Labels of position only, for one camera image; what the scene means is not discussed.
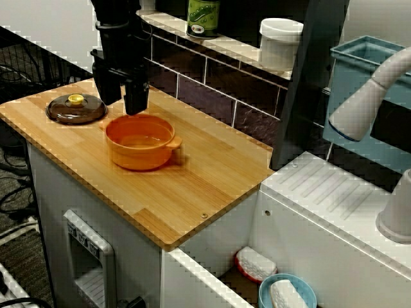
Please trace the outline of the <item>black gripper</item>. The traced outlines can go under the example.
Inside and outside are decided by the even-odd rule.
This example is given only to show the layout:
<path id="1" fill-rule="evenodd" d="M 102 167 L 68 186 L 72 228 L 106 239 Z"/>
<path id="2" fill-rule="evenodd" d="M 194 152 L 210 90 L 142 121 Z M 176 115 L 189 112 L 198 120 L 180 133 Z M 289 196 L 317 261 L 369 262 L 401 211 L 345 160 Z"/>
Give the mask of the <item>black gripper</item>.
<path id="1" fill-rule="evenodd" d="M 125 83 L 125 111 L 136 115 L 148 106 L 149 84 L 144 56 L 151 39 L 151 26 L 142 19 L 125 22 L 96 22 L 101 49 L 93 49 L 92 74 L 100 99 L 111 105 L 121 99 Z"/>

